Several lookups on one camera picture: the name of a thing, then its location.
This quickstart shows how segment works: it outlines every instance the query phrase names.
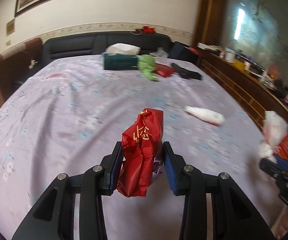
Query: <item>plastic bag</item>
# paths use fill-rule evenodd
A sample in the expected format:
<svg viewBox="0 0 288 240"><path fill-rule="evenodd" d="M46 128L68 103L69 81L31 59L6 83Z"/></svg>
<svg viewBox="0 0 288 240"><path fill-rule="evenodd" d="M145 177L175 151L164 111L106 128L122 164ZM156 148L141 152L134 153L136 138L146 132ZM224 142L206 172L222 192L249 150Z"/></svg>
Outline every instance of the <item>plastic bag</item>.
<svg viewBox="0 0 288 240"><path fill-rule="evenodd" d="M263 158L269 158L276 162L273 157L274 148L284 139L287 134L288 124L274 111L265 112L264 141L260 142L259 153Z"/></svg>
<svg viewBox="0 0 288 240"><path fill-rule="evenodd" d="M163 111L145 108L122 134L125 157L117 190L126 197L146 196L152 173L160 174L163 163Z"/></svg>
<svg viewBox="0 0 288 240"><path fill-rule="evenodd" d="M168 58L168 53L165 52L163 48L158 48L157 52L151 52L149 55L151 55L153 57Z"/></svg>

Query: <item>white wall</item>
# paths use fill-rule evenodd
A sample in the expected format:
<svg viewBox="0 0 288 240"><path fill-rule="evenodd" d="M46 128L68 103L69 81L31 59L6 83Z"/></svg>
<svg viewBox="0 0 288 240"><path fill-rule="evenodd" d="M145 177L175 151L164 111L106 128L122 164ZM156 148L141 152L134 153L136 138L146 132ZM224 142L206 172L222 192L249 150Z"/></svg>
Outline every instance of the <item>white wall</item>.
<svg viewBox="0 0 288 240"><path fill-rule="evenodd" d="M32 37L46 37L64 28L62 32L72 34L74 30L67 27L78 29L93 23L148 24L173 40L189 43L198 0L49 0L16 17L15 32L6 36L6 23L14 18L15 4L16 0L0 0L0 52Z"/></svg>

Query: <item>wallpaper border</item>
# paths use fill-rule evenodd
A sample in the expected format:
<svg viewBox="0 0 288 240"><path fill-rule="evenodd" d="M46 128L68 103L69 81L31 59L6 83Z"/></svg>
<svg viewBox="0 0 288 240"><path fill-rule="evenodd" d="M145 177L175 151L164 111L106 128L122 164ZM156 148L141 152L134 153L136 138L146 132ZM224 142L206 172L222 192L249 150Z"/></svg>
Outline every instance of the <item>wallpaper border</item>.
<svg viewBox="0 0 288 240"><path fill-rule="evenodd" d="M92 32L109 32L109 31L133 31L135 29L140 29L143 26L148 25L155 28L157 33L162 33L170 36L179 36L186 39L192 39L193 34L177 29L168 28L165 26L152 25L152 24L143 24L143 23L92 23L92 24L83 24L75 25L71 27L65 27L57 29L54 31L46 32L40 34L36 37L42 39L43 42L50 38L66 36L78 33L92 33Z"/></svg>

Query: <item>white plastic bag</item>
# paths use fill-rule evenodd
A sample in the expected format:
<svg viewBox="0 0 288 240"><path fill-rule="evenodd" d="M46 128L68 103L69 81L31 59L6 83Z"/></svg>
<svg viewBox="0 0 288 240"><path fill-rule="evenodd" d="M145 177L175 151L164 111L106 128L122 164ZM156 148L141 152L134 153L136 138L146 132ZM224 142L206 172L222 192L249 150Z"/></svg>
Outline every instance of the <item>white plastic bag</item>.
<svg viewBox="0 0 288 240"><path fill-rule="evenodd" d="M273 150L285 138L288 124L274 111L266 111L263 130L265 140L260 142L259 154L262 158L276 162Z"/></svg>

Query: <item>red plastic bag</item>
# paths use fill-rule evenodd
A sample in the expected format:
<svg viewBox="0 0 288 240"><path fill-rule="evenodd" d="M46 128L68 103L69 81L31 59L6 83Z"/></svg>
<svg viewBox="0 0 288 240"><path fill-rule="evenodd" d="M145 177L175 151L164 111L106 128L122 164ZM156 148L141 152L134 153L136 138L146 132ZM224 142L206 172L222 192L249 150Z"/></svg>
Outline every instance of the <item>red plastic bag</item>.
<svg viewBox="0 0 288 240"><path fill-rule="evenodd" d="M154 159L162 148L163 129L163 111L145 108L123 132L125 161L117 185L119 193L126 197L146 196L156 169Z"/></svg>

